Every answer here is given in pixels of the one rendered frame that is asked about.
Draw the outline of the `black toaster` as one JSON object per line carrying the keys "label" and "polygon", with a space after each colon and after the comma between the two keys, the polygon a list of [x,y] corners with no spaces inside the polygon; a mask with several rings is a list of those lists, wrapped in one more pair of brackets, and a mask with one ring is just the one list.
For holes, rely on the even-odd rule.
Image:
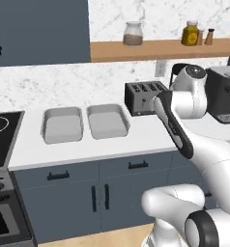
{"label": "black toaster", "polygon": [[124,102],[133,117],[154,114],[153,98],[167,88],[160,81],[125,84]]}

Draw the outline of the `dark blue drawer front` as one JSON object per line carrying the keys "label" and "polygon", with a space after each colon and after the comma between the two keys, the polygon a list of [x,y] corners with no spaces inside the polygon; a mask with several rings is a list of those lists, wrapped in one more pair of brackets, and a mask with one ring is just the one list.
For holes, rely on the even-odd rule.
{"label": "dark blue drawer front", "polygon": [[101,160],[100,178],[166,170],[171,166],[172,156],[169,151]]}
{"label": "dark blue drawer front", "polygon": [[14,172],[15,179],[21,189],[38,188],[62,182],[80,182],[99,178],[97,162],[82,162],[25,169]]}

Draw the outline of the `dark blue cupboard door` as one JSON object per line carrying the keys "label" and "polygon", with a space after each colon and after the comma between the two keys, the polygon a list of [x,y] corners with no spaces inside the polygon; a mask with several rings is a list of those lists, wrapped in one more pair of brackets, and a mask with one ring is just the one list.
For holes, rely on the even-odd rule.
{"label": "dark blue cupboard door", "polygon": [[216,208],[216,201],[203,180],[196,166],[182,157],[177,151],[173,152],[170,171],[168,173],[168,185],[191,183],[198,185],[205,194],[205,209]]}
{"label": "dark blue cupboard door", "polygon": [[[96,186],[97,211],[91,187]],[[101,230],[99,188],[94,181],[67,182],[21,190],[38,243],[98,233]]]}
{"label": "dark blue cupboard door", "polygon": [[[142,209],[142,194],[151,188],[167,184],[168,171],[102,178],[101,230],[108,232],[154,222]],[[109,185],[109,210],[104,206],[104,185]]]}

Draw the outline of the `wooden shelf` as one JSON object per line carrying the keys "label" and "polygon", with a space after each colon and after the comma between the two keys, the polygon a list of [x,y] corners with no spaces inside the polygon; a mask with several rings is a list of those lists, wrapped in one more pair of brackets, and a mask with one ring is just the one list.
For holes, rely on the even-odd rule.
{"label": "wooden shelf", "polygon": [[90,44],[90,53],[92,63],[230,57],[230,40],[214,39],[212,45],[195,46],[184,46],[179,40],[144,41],[137,46],[97,41]]}

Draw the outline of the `glass jar with brown powder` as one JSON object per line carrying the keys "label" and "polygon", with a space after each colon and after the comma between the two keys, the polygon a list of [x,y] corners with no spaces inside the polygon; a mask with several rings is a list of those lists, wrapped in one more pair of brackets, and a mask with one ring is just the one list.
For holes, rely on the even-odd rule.
{"label": "glass jar with brown powder", "polygon": [[127,22],[123,43],[125,45],[141,45],[143,43],[143,32],[140,21]]}

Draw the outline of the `black coffee machine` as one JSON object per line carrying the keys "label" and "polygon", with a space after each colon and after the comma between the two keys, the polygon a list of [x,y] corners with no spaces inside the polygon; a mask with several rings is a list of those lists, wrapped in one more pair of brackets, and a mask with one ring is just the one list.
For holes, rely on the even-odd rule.
{"label": "black coffee machine", "polygon": [[230,66],[206,69],[207,112],[221,124],[230,124]]}

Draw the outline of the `yellow jar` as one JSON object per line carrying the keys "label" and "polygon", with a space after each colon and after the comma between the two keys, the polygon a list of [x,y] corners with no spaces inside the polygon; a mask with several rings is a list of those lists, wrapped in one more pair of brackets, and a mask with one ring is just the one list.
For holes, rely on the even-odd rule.
{"label": "yellow jar", "polygon": [[197,21],[189,20],[187,26],[184,28],[182,33],[182,44],[186,46],[194,46],[197,43],[198,28]]}

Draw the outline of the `pale salt shaker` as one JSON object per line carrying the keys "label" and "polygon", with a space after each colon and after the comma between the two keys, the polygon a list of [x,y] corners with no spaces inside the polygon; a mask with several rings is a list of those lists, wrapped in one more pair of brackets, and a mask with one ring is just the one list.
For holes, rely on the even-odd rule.
{"label": "pale salt shaker", "polygon": [[197,43],[196,43],[196,45],[202,45],[203,33],[204,33],[204,30],[203,29],[199,29],[198,30],[198,37],[197,37]]}

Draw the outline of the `brown pepper shaker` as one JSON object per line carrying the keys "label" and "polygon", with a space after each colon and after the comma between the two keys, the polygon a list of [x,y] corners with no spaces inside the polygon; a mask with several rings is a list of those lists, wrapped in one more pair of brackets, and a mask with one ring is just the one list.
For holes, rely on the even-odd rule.
{"label": "brown pepper shaker", "polygon": [[212,45],[213,44],[214,31],[215,31],[215,29],[212,29],[212,28],[208,30],[208,34],[207,34],[207,37],[206,37],[205,42],[204,42],[206,45]]}

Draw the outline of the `grey oven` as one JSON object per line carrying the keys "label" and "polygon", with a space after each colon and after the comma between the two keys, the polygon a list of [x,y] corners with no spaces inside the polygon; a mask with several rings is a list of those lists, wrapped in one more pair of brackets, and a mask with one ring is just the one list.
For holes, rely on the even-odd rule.
{"label": "grey oven", "polygon": [[8,171],[0,171],[0,247],[38,247]]}

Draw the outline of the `white wall socket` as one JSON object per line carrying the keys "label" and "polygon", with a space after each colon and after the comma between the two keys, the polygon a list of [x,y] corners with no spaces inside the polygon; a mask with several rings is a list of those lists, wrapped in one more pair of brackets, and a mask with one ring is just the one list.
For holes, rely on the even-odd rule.
{"label": "white wall socket", "polygon": [[166,61],[157,60],[155,77],[163,77],[166,70]]}

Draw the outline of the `dark blue wall cupboard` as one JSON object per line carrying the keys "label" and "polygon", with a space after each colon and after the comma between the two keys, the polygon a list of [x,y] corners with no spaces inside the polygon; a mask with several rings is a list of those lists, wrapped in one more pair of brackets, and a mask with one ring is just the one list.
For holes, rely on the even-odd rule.
{"label": "dark blue wall cupboard", "polygon": [[88,0],[0,0],[0,67],[90,61]]}

